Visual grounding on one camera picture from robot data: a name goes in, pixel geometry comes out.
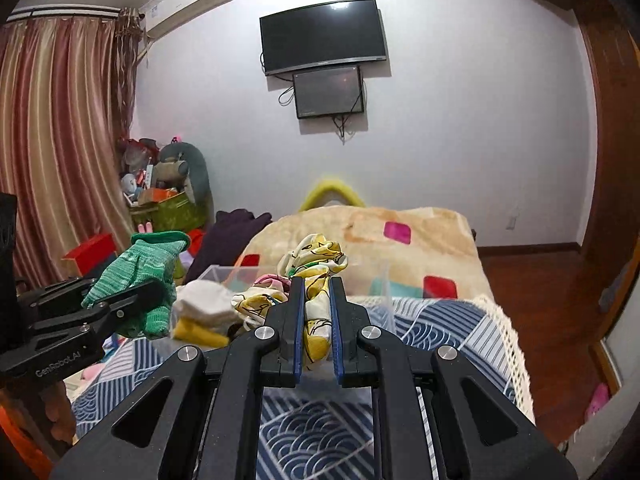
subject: beige blanket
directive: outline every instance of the beige blanket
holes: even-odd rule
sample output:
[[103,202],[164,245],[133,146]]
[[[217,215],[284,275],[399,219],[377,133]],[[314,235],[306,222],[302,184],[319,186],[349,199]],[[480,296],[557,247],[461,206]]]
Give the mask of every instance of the beige blanket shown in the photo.
[[[409,226],[410,243],[386,237],[387,222]],[[440,276],[456,282],[461,299],[493,298],[466,218],[434,207],[392,211],[337,205],[285,216],[255,235],[239,261],[260,254],[260,266],[273,272],[282,255],[310,233],[337,241],[350,267],[357,265],[358,273],[371,279],[380,275],[381,264],[388,264],[392,282],[422,289],[425,276]]]

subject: air conditioner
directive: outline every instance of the air conditioner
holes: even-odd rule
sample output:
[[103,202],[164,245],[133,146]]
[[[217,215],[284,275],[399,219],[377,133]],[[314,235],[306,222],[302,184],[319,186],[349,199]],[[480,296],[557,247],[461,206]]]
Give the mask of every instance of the air conditioner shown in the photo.
[[146,33],[152,40],[164,36],[183,23],[231,0],[151,0],[145,13]]

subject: small monitor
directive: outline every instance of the small monitor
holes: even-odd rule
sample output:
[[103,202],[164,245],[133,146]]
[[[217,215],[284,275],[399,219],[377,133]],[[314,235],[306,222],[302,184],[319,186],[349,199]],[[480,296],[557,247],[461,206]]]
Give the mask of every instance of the small monitor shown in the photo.
[[299,119],[364,111],[362,80],[357,65],[295,72],[293,89]]

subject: white wall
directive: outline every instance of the white wall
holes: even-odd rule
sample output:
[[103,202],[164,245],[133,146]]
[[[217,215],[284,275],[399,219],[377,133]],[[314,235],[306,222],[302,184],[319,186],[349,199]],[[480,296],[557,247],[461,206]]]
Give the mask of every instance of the white wall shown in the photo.
[[582,245],[584,235],[587,232],[589,216],[591,213],[591,201],[593,199],[593,189],[596,184],[596,165],[598,161],[598,115],[596,110],[596,92],[593,87],[593,76],[591,75],[591,65],[587,48],[584,45],[584,38],[580,27],[575,27],[575,33],[578,41],[578,51],[580,53],[580,62],[582,64],[582,77],[584,78],[584,87],[587,92],[587,105],[589,112],[589,159],[587,163],[586,182],[584,188],[584,200],[582,202],[582,213],[580,214],[580,223],[578,224],[578,234],[576,241]]
[[607,336],[607,347],[625,382],[640,362],[640,282],[636,282],[620,318]]
[[[366,117],[281,107],[260,16],[331,0],[234,0],[160,39],[138,70],[136,131],[197,145],[216,209],[295,212],[325,176],[367,205],[465,214],[480,245],[569,242],[588,193],[590,107],[572,13],[537,0],[377,0],[389,64],[364,67]],[[517,211],[515,231],[505,227]]]

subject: red box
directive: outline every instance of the red box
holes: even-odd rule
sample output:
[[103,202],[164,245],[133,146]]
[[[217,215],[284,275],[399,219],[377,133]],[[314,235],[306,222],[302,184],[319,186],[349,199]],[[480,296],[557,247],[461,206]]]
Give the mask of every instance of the red box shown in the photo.
[[95,235],[62,256],[62,266],[69,276],[84,276],[115,251],[111,233]]

